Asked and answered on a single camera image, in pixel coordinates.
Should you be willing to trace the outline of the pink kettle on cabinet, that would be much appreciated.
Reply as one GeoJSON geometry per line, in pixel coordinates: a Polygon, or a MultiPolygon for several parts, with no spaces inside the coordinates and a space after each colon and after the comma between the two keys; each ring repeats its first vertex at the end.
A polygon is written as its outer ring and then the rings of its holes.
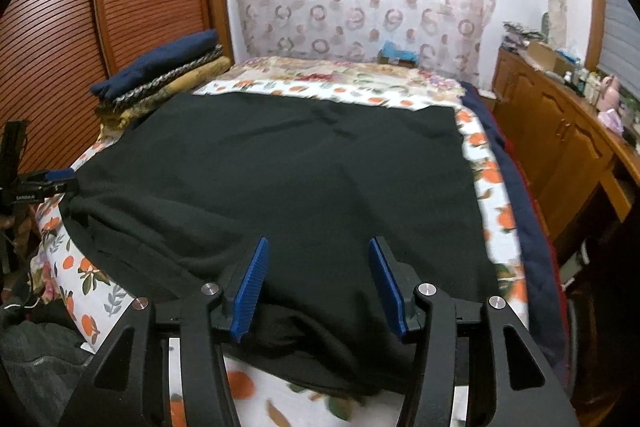
{"type": "Polygon", "coordinates": [[[606,76],[601,82],[600,98],[597,104],[599,112],[618,109],[620,105],[620,80],[615,75],[606,76]]]}

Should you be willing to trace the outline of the folded navy blue garment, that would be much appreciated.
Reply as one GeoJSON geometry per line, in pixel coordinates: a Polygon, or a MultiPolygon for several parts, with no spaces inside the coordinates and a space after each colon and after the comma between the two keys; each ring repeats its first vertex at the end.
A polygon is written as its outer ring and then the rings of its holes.
{"type": "Polygon", "coordinates": [[[181,37],[141,55],[116,75],[91,86],[90,92],[101,102],[113,102],[148,81],[216,51],[218,46],[215,29],[181,37]]]}

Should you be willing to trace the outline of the grey window roller blind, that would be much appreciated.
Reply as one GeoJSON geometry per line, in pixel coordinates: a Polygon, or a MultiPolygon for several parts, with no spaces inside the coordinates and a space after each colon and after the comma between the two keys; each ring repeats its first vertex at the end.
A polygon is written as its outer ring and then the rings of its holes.
{"type": "Polygon", "coordinates": [[[605,0],[599,68],[639,98],[640,23],[628,0],[605,0]]]}

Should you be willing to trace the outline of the folded tan brown garment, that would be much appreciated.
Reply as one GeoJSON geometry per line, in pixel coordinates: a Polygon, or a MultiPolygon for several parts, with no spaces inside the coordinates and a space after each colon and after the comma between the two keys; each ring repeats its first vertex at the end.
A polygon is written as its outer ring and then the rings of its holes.
{"type": "Polygon", "coordinates": [[[117,107],[99,105],[96,108],[96,116],[100,121],[98,140],[103,141],[118,135],[131,127],[136,120],[153,113],[176,94],[201,87],[203,83],[227,72],[230,67],[230,58],[223,55],[210,62],[197,60],[193,65],[181,66],[175,72],[164,75],[167,80],[162,82],[158,82],[158,79],[154,80],[153,88],[130,96],[117,107]]]}

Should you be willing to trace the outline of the folded black circle-patterned garment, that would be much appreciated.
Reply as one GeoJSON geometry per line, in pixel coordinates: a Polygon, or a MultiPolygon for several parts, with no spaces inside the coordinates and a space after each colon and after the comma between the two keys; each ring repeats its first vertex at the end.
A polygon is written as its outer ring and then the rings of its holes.
{"type": "Polygon", "coordinates": [[[137,102],[141,101],[142,98],[147,98],[148,96],[160,91],[160,89],[166,87],[168,83],[171,83],[171,81],[176,80],[178,77],[186,74],[187,72],[192,72],[192,70],[197,69],[202,65],[217,60],[217,58],[221,57],[223,53],[224,48],[221,44],[217,44],[212,50],[204,53],[202,56],[196,58],[195,60],[176,67],[169,72],[164,72],[163,75],[160,75],[153,80],[145,81],[145,83],[140,84],[140,86],[131,88],[124,94],[119,95],[117,98],[114,98],[113,101],[104,100],[99,102],[98,106],[96,106],[96,110],[98,112],[106,113],[121,112],[122,110],[133,106],[137,102]]]}

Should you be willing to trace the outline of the navy blue blanket edge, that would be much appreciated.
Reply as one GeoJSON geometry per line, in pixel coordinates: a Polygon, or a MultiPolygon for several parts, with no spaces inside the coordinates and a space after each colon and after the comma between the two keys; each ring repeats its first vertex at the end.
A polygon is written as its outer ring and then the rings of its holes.
{"type": "Polygon", "coordinates": [[[562,387],[568,384],[568,339],[566,299],[560,286],[555,252],[544,234],[527,183],[514,160],[514,148],[500,130],[494,115],[471,83],[463,81],[462,104],[471,109],[488,133],[506,184],[521,246],[521,260],[528,299],[528,330],[562,387]]]}

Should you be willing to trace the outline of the black t-shirt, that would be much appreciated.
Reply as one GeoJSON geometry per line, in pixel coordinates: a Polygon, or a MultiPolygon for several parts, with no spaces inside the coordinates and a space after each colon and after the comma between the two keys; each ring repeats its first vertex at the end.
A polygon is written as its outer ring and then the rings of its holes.
{"type": "Polygon", "coordinates": [[[449,107],[180,94],[76,176],[60,206],[67,233],[137,297],[186,297],[267,239],[268,273],[232,355],[300,387],[406,389],[413,347],[387,326],[373,237],[451,297],[498,291],[449,107]]]}

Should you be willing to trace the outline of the cardboard box on cabinet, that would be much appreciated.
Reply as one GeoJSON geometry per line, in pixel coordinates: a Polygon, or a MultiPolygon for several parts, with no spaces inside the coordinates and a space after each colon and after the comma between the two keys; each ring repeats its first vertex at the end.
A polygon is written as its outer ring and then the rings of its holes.
{"type": "Polygon", "coordinates": [[[553,74],[564,77],[567,72],[574,72],[574,64],[563,55],[556,52],[547,43],[541,41],[531,41],[526,49],[526,57],[543,72],[553,72],[553,74]]]}

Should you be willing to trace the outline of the wooden sideboard cabinet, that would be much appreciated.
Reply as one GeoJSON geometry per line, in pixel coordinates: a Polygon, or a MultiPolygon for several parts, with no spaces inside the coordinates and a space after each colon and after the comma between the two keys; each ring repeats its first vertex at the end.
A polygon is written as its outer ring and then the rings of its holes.
{"type": "Polygon", "coordinates": [[[618,221],[639,202],[639,155],[596,110],[521,55],[498,51],[495,118],[556,241],[603,192],[618,221]]]}

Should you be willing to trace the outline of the wooden louvered wardrobe door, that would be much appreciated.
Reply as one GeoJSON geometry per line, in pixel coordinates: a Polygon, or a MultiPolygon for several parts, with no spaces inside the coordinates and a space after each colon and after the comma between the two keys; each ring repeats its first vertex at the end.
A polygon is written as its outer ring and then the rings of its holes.
{"type": "Polygon", "coordinates": [[[99,132],[93,84],[208,28],[231,49],[227,0],[11,0],[1,19],[1,118],[27,121],[21,168],[69,166],[99,132]]]}

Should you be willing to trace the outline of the blue box behind bed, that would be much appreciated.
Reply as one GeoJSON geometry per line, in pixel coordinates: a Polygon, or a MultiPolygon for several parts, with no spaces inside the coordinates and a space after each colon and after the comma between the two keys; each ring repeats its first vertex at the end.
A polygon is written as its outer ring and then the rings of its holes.
{"type": "Polygon", "coordinates": [[[398,48],[395,43],[385,41],[378,52],[378,64],[388,64],[407,68],[418,68],[420,58],[416,52],[398,48]]]}

